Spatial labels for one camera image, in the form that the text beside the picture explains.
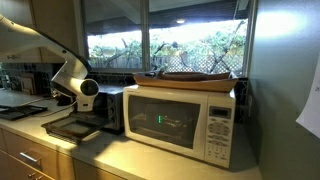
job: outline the white paper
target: white paper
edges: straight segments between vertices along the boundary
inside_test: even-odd
[[[320,56],[309,98],[297,122],[320,138]]]

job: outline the outdoor greenery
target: outdoor greenery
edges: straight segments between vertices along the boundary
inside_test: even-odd
[[[215,24],[216,30],[201,31],[199,38],[183,37],[169,42],[178,36],[173,29],[150,30],[150,69],[166,71],[199,71],[221,73],[241,71],[246,42],[247,20]],[[89,45],[90,60],[98,68],[141,68],[142,50],[140,37],[117,35],[120,43]]]

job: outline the microwave window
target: microwave window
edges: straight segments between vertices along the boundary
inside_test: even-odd
[[[131,132],[193,148],[200,104],[131,95],[129,126]]]

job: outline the microwave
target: microwave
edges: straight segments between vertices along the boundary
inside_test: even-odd
[[[234,90],[127,86],[123,89],[125,136],[228,168],[235,103]]]

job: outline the wall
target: wall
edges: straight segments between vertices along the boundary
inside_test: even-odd
[[[319,57],[319,9],[319,0],[258,2],[246,124],[265,180],[320,179],[320,139],[295,122]]]

